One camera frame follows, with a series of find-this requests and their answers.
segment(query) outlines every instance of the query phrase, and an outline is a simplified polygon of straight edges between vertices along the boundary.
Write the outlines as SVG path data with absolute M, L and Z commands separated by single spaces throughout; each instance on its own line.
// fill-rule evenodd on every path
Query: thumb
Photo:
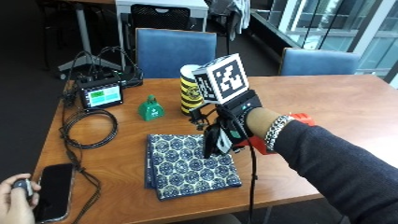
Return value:
M 27 193 L 25 190 L 21 188 L 16 188 L 11 191 L 11 207 L 9 210 L 12 211 L 24 211 L 25 209 L 29 210 L 28 201 L 27 201 Z

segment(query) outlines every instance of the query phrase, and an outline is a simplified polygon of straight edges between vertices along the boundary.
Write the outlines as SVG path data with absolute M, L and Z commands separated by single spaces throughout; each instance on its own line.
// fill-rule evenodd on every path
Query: patterned napkin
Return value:
M 201 134 L 148 135 L 145 187 L 161 201 L 240 186 L 232 156 L 202 158 Z

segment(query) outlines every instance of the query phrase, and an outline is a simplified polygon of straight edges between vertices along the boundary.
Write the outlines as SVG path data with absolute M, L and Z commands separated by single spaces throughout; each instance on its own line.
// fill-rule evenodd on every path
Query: smartphone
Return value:
M 72 163 L 49 165 L 44 168 L 39 180 L 40 199 L 33 209 L 36 223 L 60 221 L 66 218 L 73 178 Z

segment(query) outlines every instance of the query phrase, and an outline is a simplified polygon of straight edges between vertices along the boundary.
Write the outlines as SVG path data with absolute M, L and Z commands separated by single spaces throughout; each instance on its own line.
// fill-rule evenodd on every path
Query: small monitor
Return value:
M 121 81 L 117 76 L 101 80 L 77 80 L 84 108 L 105 108 L 124 103 Z

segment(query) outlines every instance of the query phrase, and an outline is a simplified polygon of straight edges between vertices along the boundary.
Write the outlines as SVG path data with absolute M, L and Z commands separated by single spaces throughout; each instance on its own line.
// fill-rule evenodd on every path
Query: green object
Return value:
M 138 113 L 145 121 L 164 116 L 164 109 L 157 102 L 154 95 L 149 95 L 146 102 L 141 103 Z

